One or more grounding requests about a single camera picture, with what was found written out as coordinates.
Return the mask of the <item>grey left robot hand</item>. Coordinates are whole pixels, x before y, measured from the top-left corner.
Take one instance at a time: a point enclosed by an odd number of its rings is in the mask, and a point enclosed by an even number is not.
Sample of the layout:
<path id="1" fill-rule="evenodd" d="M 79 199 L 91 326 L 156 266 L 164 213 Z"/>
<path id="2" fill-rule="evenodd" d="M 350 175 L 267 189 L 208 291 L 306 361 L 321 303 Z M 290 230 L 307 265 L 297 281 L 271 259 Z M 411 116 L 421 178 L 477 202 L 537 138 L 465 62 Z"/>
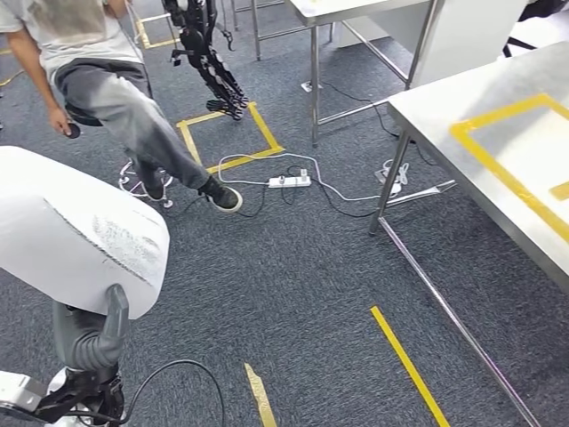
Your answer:
<path id="1" fill-rule="evenodd" d="M 98 371 L 118 364 L 129 329 L 129 303 L 118 284 L 108 288 L 106 301 L 106 315 L 61 302 L 52 305 L 55 349 L 64 365 Z"/>

